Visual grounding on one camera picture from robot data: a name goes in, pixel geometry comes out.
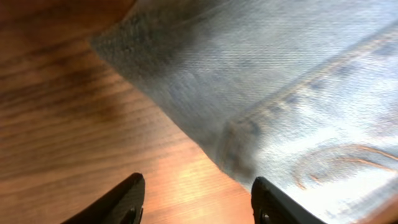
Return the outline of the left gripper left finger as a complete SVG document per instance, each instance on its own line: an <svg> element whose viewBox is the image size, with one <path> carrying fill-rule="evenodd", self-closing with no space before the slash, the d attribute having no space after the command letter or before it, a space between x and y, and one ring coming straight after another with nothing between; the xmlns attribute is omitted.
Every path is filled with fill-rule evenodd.
<svg viewBox="0 0 398 224"><path fill-rule="evenodd" d="M140 224L144 196L144 177L133 173L62 224Z"/></svg>

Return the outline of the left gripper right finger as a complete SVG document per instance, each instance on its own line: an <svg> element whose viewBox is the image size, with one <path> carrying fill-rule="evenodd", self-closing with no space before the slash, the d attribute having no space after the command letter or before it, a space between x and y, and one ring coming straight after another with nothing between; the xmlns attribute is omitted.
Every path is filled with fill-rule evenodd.
<svg viewBox="0 0 398 224"><path fill-rule="evenodd" d="M255 224L325 224L264 177L251 189Z"/></svg>

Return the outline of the light blue denim jeans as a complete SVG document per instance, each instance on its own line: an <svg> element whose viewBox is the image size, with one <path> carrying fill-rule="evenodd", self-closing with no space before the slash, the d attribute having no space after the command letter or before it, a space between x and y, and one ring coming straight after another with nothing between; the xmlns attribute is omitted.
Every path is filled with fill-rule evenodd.
<svg viewBox="0 0 398 224"><path fill-rule="evenodd" d="M91 40L222 170L325 223L397 197L397 1L138 1Z"/></svg>

